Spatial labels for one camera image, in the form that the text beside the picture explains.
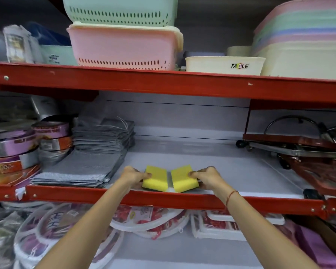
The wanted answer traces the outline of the person's right hand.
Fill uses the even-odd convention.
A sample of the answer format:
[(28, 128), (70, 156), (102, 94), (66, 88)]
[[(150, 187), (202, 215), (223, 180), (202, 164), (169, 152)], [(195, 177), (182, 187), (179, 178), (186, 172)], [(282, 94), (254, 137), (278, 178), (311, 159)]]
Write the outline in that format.
[(202, 179), (197, 179), (201, 189), (211, 190), (215, 195), (231, 189), (215, 167), (209, 166), (199, 171), (203, 173)]

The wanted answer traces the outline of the yellow green scrub sponge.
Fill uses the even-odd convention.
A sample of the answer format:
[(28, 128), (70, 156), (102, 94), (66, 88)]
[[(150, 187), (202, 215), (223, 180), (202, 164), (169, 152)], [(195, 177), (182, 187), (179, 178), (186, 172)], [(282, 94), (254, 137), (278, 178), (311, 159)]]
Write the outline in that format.
[(198, 180), (189, 176), (192, 171), (191, 165), (185, 165), (170, 171), (173, 188), (176, 193), (199, 188)]
[(148, 165), (145, 171), (146, 173), (150, 173), (151, 177), (143, 180), (142, 188), (160, 192), (166, 192), (168, 190), (166, 169)]

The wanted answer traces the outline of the person's right forearm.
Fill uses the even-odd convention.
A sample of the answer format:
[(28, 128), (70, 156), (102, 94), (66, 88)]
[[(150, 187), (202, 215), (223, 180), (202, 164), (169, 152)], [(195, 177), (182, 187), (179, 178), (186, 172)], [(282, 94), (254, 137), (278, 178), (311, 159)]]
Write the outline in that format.
[(216, 196), (225, 203), (264, 269), (319, 269), (232, 187)]

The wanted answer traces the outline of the person's left forearm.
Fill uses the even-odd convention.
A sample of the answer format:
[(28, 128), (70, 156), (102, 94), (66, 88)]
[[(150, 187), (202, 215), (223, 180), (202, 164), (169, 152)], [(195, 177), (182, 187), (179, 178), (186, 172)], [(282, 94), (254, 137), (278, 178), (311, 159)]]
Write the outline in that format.
[(132, 181), (120, 178), (42, 258), (35, 269), (88, 269)]

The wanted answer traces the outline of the stack of grey cloths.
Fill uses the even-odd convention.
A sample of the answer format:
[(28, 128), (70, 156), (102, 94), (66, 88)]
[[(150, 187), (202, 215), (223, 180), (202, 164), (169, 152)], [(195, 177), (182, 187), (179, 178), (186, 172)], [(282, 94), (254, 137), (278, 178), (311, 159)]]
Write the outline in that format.
[(35, 185), (102, 188), (135, 145), (135, 122), (105, 118), (100, 124), (80, 122), (72, 128), (73, 151), (32, 178)]

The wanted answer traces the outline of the silver round tin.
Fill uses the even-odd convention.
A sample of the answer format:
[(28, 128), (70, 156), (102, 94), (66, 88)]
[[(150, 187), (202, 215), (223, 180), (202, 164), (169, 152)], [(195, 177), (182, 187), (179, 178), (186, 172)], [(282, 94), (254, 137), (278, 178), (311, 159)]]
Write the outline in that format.
[(41, 167), (48, 168), (56, 165), (66, 158), (72, 152), (72, 150), (72, 148), (68, 148), (59, 151), (46, 151), (39, 148), (39, 161)]

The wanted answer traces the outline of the small orange round tin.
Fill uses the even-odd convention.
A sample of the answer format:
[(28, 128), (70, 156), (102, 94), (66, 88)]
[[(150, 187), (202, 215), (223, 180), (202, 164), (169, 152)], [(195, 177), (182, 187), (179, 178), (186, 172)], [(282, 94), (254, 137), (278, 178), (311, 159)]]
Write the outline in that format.
[(66, 136), (56, 139), (41, 139), (39, 146), (44, 151), (62, 151), (70, 149), (73, 146), (73, 142), (70, 136)]

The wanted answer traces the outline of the red board with wheels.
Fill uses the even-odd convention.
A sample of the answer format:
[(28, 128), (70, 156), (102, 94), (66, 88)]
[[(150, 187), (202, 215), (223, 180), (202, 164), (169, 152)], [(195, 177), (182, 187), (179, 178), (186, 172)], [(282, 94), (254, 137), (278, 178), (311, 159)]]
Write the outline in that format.
[(302, 135), (243, 134), (235, 145), (291, 157), (336, 158), (336, 142)]

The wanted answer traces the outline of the pile of round white packages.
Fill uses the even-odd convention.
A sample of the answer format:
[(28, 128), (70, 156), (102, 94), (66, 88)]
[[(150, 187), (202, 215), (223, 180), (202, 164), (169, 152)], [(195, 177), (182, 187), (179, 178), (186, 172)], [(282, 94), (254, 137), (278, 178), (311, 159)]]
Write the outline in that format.
[[(35, 269), (90, 208), (90, 204), (48, 203), (31, 213), (14, 239), (13, 269)], [(186, 209), (118, 206), (89, 269), (109, 269), (125, 233), (151, 240), (163, 239), (182, 233), (189, 215)]]

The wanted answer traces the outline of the cream rectangular plastic tray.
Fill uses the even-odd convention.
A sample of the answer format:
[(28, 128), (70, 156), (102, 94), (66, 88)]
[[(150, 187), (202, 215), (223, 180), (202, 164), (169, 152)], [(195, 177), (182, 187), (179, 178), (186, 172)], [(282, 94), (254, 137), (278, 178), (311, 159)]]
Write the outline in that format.
[(260, 76), (265, 58), (262, 57), (187, 57), (186, 71), (225, 75)]

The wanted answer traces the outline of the pink plastic basket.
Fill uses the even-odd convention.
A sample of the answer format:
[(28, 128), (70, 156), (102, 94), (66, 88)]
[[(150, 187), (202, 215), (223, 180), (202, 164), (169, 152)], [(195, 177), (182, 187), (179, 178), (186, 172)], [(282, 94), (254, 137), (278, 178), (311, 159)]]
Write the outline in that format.
[(176, 27), (141, 27), (74, 22), (67, 32), (83, 67), (174, 71), (183, 50)]

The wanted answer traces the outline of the large purple round tin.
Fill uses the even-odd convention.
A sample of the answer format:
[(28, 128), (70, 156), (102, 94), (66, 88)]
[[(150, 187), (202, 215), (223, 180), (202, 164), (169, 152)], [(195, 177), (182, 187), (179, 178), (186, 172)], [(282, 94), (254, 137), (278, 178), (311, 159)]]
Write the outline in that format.
[(0, 158), (24, 154), (38, 146), (39, 141), (32, 129), (0, 132)]

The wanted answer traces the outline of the stack of pastel plastic basins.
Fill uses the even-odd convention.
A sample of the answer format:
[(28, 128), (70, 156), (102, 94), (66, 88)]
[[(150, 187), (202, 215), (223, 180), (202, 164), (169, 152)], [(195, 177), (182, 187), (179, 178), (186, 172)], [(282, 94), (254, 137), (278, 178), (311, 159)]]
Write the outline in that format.
[(254, 31), (261, 76), (336, 80), (336, 0), (293, 0), (275, 7)]

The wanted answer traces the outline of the white wrapped packet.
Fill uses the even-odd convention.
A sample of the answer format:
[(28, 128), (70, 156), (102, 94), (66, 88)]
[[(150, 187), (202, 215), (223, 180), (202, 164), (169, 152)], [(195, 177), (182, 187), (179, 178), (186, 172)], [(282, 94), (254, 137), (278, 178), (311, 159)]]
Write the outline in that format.
[(6, 56), (9, 63), (34, 63), (29, 32), (18, 25), (3, 28), (6, 44)]

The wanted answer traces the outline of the red metal shelf rail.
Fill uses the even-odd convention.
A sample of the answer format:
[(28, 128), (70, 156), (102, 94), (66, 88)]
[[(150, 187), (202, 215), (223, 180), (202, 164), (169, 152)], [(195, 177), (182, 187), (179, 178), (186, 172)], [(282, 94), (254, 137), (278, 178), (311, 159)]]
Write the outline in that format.
[[(106, 192), (105, 189), (82, 187), (28, 185), (24, 188), (23, 202), (66, 202), (95, 203)], [(327, 219), (336, 214), (336, 198), (327, 200), (245, 197), (258, 211), (305, 216), (318, 216)], [(19, 201), (15, 187), (0, 185), (0, 202)], [(174, 209), (223, 210), (225, 205), (212, 194), (160, 193), (132, 190), (121, 201), (127, 206), (153, 206)]]
[(0, 62), (0, 90), (91, 101), (97, 91), (253, 100), (253, 109), (336, 108), (336, 81)]

